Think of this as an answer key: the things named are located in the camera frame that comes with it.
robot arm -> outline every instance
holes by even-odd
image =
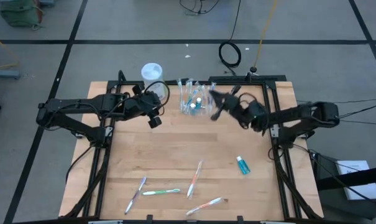
[[[234,86],[230,93],[210,90],[218,108],[217,112],[211,117],[213,121],[216,121],[224,110],[235,118],[242,128],[252,128],[256,132],[262,132],[263,135],[268,128],[272,128],[275,124],[301,121],[291,127],[281,127],[275,131],[279,145],[288,148],[293,147],[293,142],[298,136],[304,134],[306,138],[309,138],[314,134],[316,128],[332,128],[339,124],[338,107],[334,103],[305,103],[287,110],[269,113],[254,96],[254,100],[249,103],[248,107],[243,108],[241,96],[249,94],[243,93],[240,97],[236,97],[235,94],[239,89],[240,86]]]

black metal frame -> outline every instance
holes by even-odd
[[[260,77],[252,77],[250,75],[246,77],[210,77],[208,81],[200,81],[201,84],[210,85],[211,82],[216,82],[217,85],[256,85],[262,87],[262,93],[264,95],[264,102],[265,102],[265,108],[268,111],[271,111],[270,106],[270,100],[268,95],[268,90],[271,91],[272,97],[273,97],[273,104],[275,107],[275,111],[280,111],[280,104],[278,100],[277,95],[277,88],[275,82],[283,82],[286,81],[286,77],[284,75],[274,75],[274,76],[260,76]],[[176,85],[176,80],[172,81],[166,81],[167,85]],[[107,86],[107,93],[112,92],[113,89],[116,89],[116,93],[119,93],[121,90],[122,85],[136,85],[136,84],[143,84],[143,82],[138,81],[127,81],[123,76],[120,76],[119,74],[119,80],[118,81],[108,81]],[[110,127],[114,128],[115,120],[111,119]],[[105,127],[105,122],[101,122],[100,126]],[[286,222],[295,222],[295,223],[335,223],[330,222],[327,220],[316,220],[316,219],[302,219],[301,216],[301,208],[299,206],[298,201],[299,198],[292,198],[293,199],[293,205],[294,205],[294,213],[295,217],[290,216],[290,211],[287,204],[287,196],[286,196],[286,189],[285,189],[285,180],[288,179],[289,184],[286,183],[286,185],[291,189],[295,189],[295,181],[294,181],[294,175],[293,175],[293,168],[291,165],[290,160],[290,154],[288,149],[284,149],[284,158],[285,158],[285,170],[287,174],[281,174],[278,172],[278,169],[281,169],[281,163],[280,163],[280,157],[278,155],[278,150],[280,148],[278,143],[278,138],[273,137],[271,132],[270,138],[271,138],[271,145],[272,145],[272,151],[273,151],[273,158],[275,162],[275,168],[277,173],[277,180],[278,180],[278,188],[279,188],[279,194],[280,194],[280,201],[282,205],[282,212],[283,212],[283,218]],[[104,174],[102,174],[101,180],[99,181],[99,187],[98,187],[98,197],[96,199],[96,205],[95,205],[95,211],[93,216],[89,216],[89,208],[91,205],[91,196],[89,195],[88,200],[84,204],[84,209],[82,213],[82,217],[61,217],[56,220],[42,220],[42,221],[36,221],[36,222],[25,222],[25,223],[31,223],[31,224],[41,224],[41,223],[59,223],[59,224],[65,224],[65,223],[88,223],[89,221],[100,221],[100,214],[101,214],[101,207],[103,202],[103,195],[104,195],[104,186],[106,183],[106,170],[108,169],[109,165],[109,156],[111,152],[111,143],[105,146],[104,148],[104,156],[103,156],[103,166],[105,167]],[[94,158],[93,163],[91,166],[91,172],[89,177],[88,185],[95,184],[94,180],[98,176],[97,169],[98,169],[98,163],[99,158],[101,155],[102,148],[97,147],[94,152]],[[230,224],[243,224],[243,223],[260,223],[259,221],[244,221],[242,216],[237,216],[236,221],[201,221],[201,220],[177,220],[177,221],[171,221],[171,220],[153,220],[153,215],[148,214],[146,220],[123,220],[121,223],[203,223],[203,224],[212,224],[212,223],[230,223]]]

black cable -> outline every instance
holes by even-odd
[[[360,197],[364,198],[365,200],[367,200],[367,201],[369,201],[369,202],[372,202],[372,203],[376,204],[376,202],[373,201],[372,199],[366,197],[365,195],[362,195],[362,194],[359,193],[358,191],[354,190],[352,187],[350,187],[350,186],[344,184],[341,180],[339,180],[334,174],[332,174],[329,170],[327,170],[327,169],[326,169],[321,163],[319,163],[319,162],[313,157],[313,155],[312,155],[312,153],[310,152],[309,149],[307,149],[307,148],[305,148],[305,147],[303,147],[303,146],[299,146],[299,145],[297,145],[297,144],[293,144],[293,145],[294,145],[294,146],[297,146],[297,147],[299,147],[299,148],[301,148],[301,149],[303,149],[304,151],[306,151],[306,152],[310,155],[310,157],[312,158],[312,160],[313,160],[315,163],[317,163],[317,165],[321,166],[321,167],[322,167],[322,168],[323,168],[328,174],[330,174],[331,177],[332,177],[332,178],[333,178],[338,184],[340,184],[341,186],[343,186],[343,187],[345,187],[345,188],[347,188],[347,189],[353,191],[355,194],[359,195]]]
[[[348,123],[360,123],[360,124],[374,124],[374,125],[376,125],[376,123],[374,123],[374,122],[365,122],[365,121],[347,121],[347,120],[343,120],[343,119],[340,119],[340,121],[348,122]]]
[[[194,5],[193,8],[191,9],[192,11],[194,11],[194,10],[196,9],[197,2],[198,2],[198,0],[195,0],[195,5]],[[201,10],[201,7],[203,7],[203,3],[200,1],[200,9],[199,9],[199,10]],[[197,16],[197,15],[198,15],[197,13],[189,14],[188,12],[189,12],[189,11],[185,10],[185,15],[186,15],[186,16]]]
[[[162,107],[163,108],[163,112],[159,114],[159,116],[163,115],[165,113],[165,108],[164,106]]]
[[[232,31],[232,35],[231,35],[231,38],[229,38],[229,40],[221,43],[221,45],[219,46],[218,48],[218,57],[219,59],[221,59],[221,62],[225,65],[225,67],[227,69],[229,69],[229,71],[236,76],[236,72],[234,70],[232,70],[232,68],[236,68],[240,65],[240,62],[242,61],[242,52],[240,51],[240,49],[238,48],[238,46],[236,44],[233,44],[231,42],[232,40],[232,37],[233,37],[233,34],[235,33],[235,28],[236,28],[236,23],[237,23],[237,18],[239,17],[239,11],[240,11],[240,3],[241,3],[241,0],[239,0],[239,6],[237,7],[237,12],[236,12],[236,18],[235,18],[235,24],[233,25],[233,31]],[[222,56],[222,48],[225,46],[225,45],[230,45],[233,49],[235,49],[236,53],[237,53],[237,62],[236,63],[228,63],[224,60],[224,57]]]
[[[219,0],[217,0],[217,2],[209,9],[209,10],[201,10],[202,8],[203,8],[203,3],[202,3],[202,1],[204,1],[204,0],[200,0],[200,8],[199,8],[199,11],[197,11],[197,12],[195,12],[193,9],[195,9],[195,8],[193,8],[193,9],[188,9],[186,6],[184,6],[183,4],[182,4],[182,0],[180,0],[180,5],[183,7],[183,8],[185,8],[187,11],[190,11],[190,12],[193,12],[193,13],[195,13],[196,15],[202,15],[202,14],[207,14],[207,13],[209,13],[211,10],[213,10],[214,9],[214,7],[219,3]]]
[[[368,107],[368,108],[364,108],[364,109],[361,109],[359,111],[355,111],[355,112],[351,112],[351,113],[346,113],[344,115],[341,115],[339,118],[346,118],[348,116],[352,116],[354,114],[357,114],[357,113],[361,113],[361,112],[364,112],[364,111],[367,111],[367,110],[370,110],[370,109],[373,109],[373,108],[376,108],[376,105],[375,106],[371,106],[371,107]]]
[[[63,110],[63,109],[66,109],[66,108],[69,108],[71,106],[76,106],[76,105],[83,105],[83,106],[89,106],[91,109],[93,109],[93,112],[96,114],[96,116],[98,117],[99,120],[101,120],[101,115],[98,111],[98,109],[92,105],[91,103],[72,103],[72,104],[69,104],[69,105],[66,105],[66,106],[62,106],[61,108],[58,108],[57,110],[55,110],[50,119],[48,119],[48,122],[42,126],[44,128],[44,130],[47,130],[47,131],[56,131],[58,129],[60,129],[61,127],[57,127],[57,128],[54,128],[54,129],[50,129],[50,128],[47,128],[47,126],[51,123],[52,119],[55,117],[55,115],[60,111],[60,110]]]
[[[271,160],[271,161],[274,161],[275,159],[274,158],[271,158],[270,157],[270,151],[272,150],[273,148],[271,147],[269,150],[268,150],[268,158]],[[279,155],[279,159],[285,154],[285,151],[282,151],[282,153]]]
[[[161,104],[160,106],[157,107],[158,109],[160,109],[161,107],[165,106],[165,105],[168,103],[169,99],[170,99],[170,87],[168,87],[168,85],[167,85],[165,82],[163,82],[163,81],[156,81],[156,82],[152,82],[148,87],[146,87],[144,93],[146,93],[146,91],[147,91],[151,86],[153,86],[153,85],[156,84],[156,83],[161,83],[161,84],[163,84],[163,85],[165,86],[165,88],[167,89],[167,92],[168,92],[168,94],[167,94],[167,99],[165,100],[165,102],[164,102],[163,104]]]
[[[360,102],[367,102],[367,101],[376,101],[376,99],[368,99],[368,100],[351,100],[351,101],[337,101],[337,102],[331,102],[331,103],[360,103]],[[297,102],[303,102],[307,103],[310,101],[305,101],[305,100],[297,100]]]
[[[105,120],[105,119],[107,119],[110,115],[112,115],[113,114],[113,112],[123,103],[123,102],[125,102],[126,100],[137,100],[137,99],[135,99],[134,97],[128,97],[128,98],[126,98],[126,99],[123,99],[123,100],[121,100],[120,102],[118,102],[110,111],[109,111],[109,113],[105,116],[105,117],[103,117],[103,120]]]
[[[352,101],[342,101],[342,102],[333,102],[333,103],[360,103],[360,102],[367,102],[367,101],[376,101],[376,99],[369,99],[369,100],[352,100]]]
[[[68,171],[66,172],[66,179],[65,179],[65,182],[68,182],[68,177],[69,177],[69,173],[71,171],[71,169],[73,168],[73,166],[75,166],[75,164],[85,155],[87,154],[87,152],[92,148],[93,146],[90,145],[79,157],[77,157],[77,159],[75,161],[72,162],[72,164],[70,165]]]
[[[242,101],[241,101],[241,98],[242,98],[242,96],[244,96],[244,95],[251,96],[255,101],[257,101],[257,97],[255,97],[253,94],[251,94],[251,93],[242,93],[242,94],[240,94],[240,96],[239,96],[239,102],[242,102]]]

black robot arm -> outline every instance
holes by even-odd
[[[218,108],[218,111],[211,117],[213,121],[218,119],[222,110],[225,110],[239,122],[242,128],[252,128],[262,134],[275,124],[300,121],[291,127],[279,127],[275,130],[279,145],[288,148],[293,147],[298,136],[305,135],[308,138],[314,134],[316,128],[332,128],[339,124],[338,107],[334,103],[305,103],[287,110],[269,113],[254,96],[248,107],[243,108],[241,96],[250,94],[243,93],[240,97],[236,97],[235,94],[239,89],[240,86],[234,86],[230,93],[210,91]]]
[[[114,118],[127,121],[138,116],[148,116],[149,126],[156,128],[162,121],[158,110],[163,106],[158,96],[152,91],[144,91],[143,86],[133,87],[134,96],[129,93],[107,93],[92,99],[59,100],[49,99],[39,104],[36,123],[47,130],[52,127],[65,128],[76,137],[87,137],[94,146],[103,147],[111,134],[110,127],[91,127],[77,121],[67,114],[94,113],[99,120]]]

yellow cable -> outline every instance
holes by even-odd
[[[6,49],[7,52],[16,60],[16,63],[8,64],[8,65],[1,65],[0,68],[11,68],[11,67],[19,66],[18,57],[11,50],[9,50],[9,48],[6,45],[4,45],[1,41],[0,41],[0,46]]]
[[[260,45],[258,47],[257,56],[256,56],[255,61],[254,61],[254,68],[256,68],[258,58],[260,57],[261,48],[262,48],[262,40],[265,38],[265,33],[267,32],[268,26],[270,24],[270,19],[273,16],[273,12],[275,11],[276,5],[277,5],[277,0],[275,0],[274,4],[272,6],[272,9],[270,11],[270,14],[268,16],[267,25],[265,26],[265,28],[262,31],[261,39],[260,39]]]

